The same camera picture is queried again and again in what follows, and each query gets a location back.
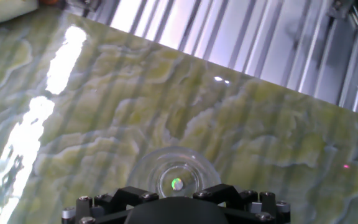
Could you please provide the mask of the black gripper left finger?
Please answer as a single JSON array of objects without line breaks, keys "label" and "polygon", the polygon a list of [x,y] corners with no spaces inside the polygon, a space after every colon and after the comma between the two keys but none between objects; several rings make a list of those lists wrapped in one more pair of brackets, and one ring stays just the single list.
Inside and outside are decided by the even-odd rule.
[{"label": "black gripper left finger", "polygon": [[135,187],[124,187],[114,193],[94,197],[80,196],[76,204],[62,210],[62,224],[124,223],[130,211],[136,207],[159,199],[159,195]]}]

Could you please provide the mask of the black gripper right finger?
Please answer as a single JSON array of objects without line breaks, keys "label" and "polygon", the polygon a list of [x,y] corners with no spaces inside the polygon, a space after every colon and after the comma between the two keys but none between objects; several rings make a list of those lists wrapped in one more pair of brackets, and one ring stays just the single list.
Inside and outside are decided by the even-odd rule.
[{"label": "black gripper right finger", "polygon": [[272,192],[238,191],[235,186],[218,184],[193,194],[195,200],[212,203],[213,215],[222,215],[221,223],[290,223],[290,204],[276,200]]}]

